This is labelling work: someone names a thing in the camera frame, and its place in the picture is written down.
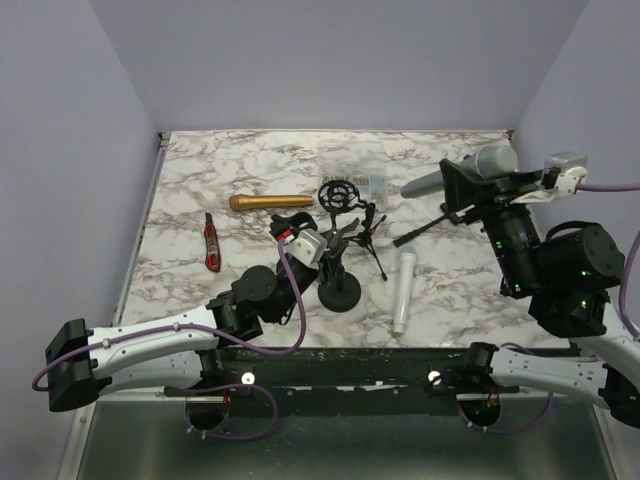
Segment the silver microphone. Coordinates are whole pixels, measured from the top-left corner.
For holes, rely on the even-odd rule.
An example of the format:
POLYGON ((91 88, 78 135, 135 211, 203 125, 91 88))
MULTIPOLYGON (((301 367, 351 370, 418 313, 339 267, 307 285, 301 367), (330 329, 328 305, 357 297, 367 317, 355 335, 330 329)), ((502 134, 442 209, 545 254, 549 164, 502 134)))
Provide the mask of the silver microphone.
MULTIPOLYGON (((516 170, 517 154, 509 145, 488 145, 474 154, 467 155, 458 167, 472 178, 494 179, 516 170)), ((408 182, 401 188, 400 195, 404 199, 414 199, 443 189, 443 175, 437 171, 408 182)))

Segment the black shock-mount tripod stand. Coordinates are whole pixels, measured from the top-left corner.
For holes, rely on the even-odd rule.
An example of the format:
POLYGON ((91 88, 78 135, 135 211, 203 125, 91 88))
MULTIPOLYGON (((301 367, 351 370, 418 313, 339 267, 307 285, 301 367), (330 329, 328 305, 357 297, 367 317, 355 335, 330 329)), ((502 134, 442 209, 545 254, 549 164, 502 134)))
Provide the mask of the black shock-mount tripod stand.
POLYGON ((322 183, 317 200, 330 216, 331 230, 334 233, 341 232, 347 242, 369 253, 377 264, 382 281, 386 282, 388 276, 373 245, 373 235, 386 216, 376 219, 376 204, 364 199, 357 186, 346 179, 322 183))

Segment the black round-base mic stand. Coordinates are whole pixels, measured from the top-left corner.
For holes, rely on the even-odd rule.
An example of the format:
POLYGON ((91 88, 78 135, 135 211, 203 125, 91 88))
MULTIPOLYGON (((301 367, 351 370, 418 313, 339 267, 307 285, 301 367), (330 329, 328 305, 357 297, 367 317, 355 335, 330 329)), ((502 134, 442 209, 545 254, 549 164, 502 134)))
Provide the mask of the black round-base mic stand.
POLYGON ((290 236, 297 237, 302 230, 317 230, 317 224, 307 212, 297 212, 291 216, 273 214, 270 223, 270 235, 280 241, 290 236))

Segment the white microphone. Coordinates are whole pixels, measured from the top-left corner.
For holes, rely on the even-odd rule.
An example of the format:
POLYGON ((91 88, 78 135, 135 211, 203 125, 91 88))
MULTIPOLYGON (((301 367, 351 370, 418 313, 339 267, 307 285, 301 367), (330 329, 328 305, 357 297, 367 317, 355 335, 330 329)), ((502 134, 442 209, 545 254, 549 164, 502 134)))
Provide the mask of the white microphone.
POLYGON ((401 337, 407 326, 410 302, 412 296, 413 279, 417 264, 417 250, 405 245, 398 256, 399 270, 396 278, 396 297, 392 324, 392 335, 401 337))

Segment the gold microphone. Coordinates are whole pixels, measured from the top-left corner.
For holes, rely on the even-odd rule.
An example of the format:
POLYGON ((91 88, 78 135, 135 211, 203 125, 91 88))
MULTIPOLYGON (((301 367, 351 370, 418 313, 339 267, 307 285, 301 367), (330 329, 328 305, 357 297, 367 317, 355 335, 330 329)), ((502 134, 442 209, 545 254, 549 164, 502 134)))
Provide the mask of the gold microphone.
POLYGON ((233 195, 229 198, 229 206, 233 211, 255 209, 307 207, 314 203, 312 196, 307 195, 233 195))

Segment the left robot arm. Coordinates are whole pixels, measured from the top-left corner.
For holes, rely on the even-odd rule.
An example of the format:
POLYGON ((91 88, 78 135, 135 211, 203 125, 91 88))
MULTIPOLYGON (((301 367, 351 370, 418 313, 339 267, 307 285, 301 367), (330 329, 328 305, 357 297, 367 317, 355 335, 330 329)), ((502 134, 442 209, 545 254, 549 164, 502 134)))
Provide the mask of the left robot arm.
POLYGON ((306 310, 302 295, 313 283, 326 286, 358 226, 320 232, 303 213, 275 215, 270 224, 279 255, 275 268, 255 265, 229 290, 204 305, 174 316, 121 327, 63 324, 45 349, 46 366, 32 382, 48 396, 52 412, 66 412, 121 390, 160 386, 214 393, 222 380, 209 354, 229 345, 257 351, 253 339, 263 324, 286 324, 306 310))

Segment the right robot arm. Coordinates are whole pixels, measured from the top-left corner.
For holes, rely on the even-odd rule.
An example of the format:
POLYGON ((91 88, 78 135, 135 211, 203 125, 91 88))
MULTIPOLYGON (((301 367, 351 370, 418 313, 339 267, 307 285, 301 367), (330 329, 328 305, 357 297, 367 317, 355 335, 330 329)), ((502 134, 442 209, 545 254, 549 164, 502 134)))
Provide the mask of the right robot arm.
POLYGON ((639 334, 614 305, 609 289, 628 275, 625 256, 604 227, 568 221, 539 237, 529 205, 588 189, 587 159, 561 152, 543 169, 485 179, 447 159, 440 162, 445 203, 463 222, 481 222, 497 258, 502 295, 530 301, 530 316, 549 334, 590 352, 552 358, 474 342, 460 361, 431 380, 438 393, 497 394, 530 387, 581 399, 639 425, 639 334))

